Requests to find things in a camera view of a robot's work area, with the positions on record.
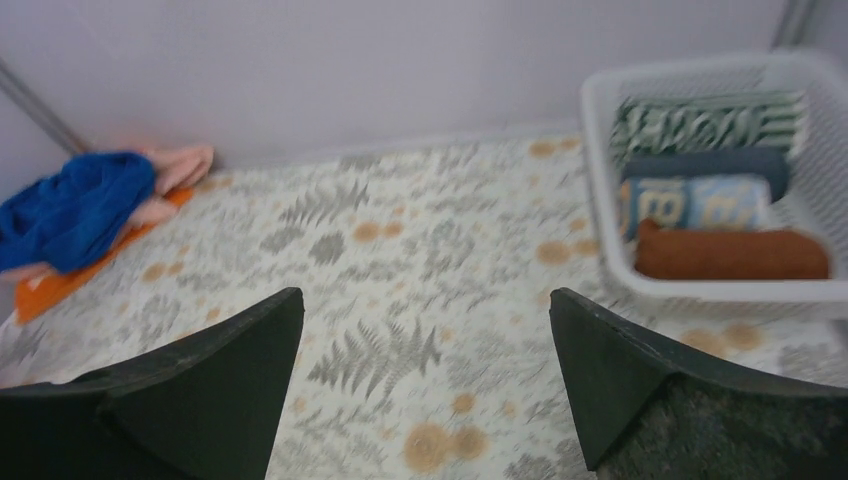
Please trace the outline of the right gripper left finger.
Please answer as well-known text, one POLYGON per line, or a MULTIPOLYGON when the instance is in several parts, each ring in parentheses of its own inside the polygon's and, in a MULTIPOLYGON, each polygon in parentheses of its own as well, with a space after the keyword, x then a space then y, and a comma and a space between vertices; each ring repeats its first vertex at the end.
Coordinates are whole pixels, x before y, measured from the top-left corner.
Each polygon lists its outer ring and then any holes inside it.
POLYGON ((261 479, 304 325, 301 290, 63 384, 1 392, 5 479, 261 479))

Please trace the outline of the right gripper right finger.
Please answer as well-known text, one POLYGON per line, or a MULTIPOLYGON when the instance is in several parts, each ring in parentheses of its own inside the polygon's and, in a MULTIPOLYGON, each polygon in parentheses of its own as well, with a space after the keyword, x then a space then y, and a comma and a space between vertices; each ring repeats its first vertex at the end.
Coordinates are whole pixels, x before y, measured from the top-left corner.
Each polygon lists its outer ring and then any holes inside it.
POLYGON ((601 479, 843 479, 845 389, 709 355, 577 292, 552 336, 588 470, 601 479))

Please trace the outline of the brown towel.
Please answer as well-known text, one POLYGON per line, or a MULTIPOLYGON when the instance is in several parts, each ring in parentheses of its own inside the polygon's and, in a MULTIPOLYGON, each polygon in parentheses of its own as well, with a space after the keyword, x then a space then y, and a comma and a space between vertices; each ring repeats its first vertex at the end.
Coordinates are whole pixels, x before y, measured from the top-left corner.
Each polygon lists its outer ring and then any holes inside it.
POLYGON ((639 224, 634 269, 669 281, 828 280, 830 256, 792 229, 711 231, 639 224))

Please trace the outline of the orange blue rabbit towel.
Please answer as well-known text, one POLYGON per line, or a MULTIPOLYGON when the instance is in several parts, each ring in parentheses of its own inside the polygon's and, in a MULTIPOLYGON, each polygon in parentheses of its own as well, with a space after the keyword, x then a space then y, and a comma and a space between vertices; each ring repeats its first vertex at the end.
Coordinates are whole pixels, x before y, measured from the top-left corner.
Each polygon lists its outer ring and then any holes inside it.
POLYGON ((768 183, 753 175, 631 178, 620 185, 619 231, 630 241, 645 219, 666 229, 761 230, 771 203, 768 183))

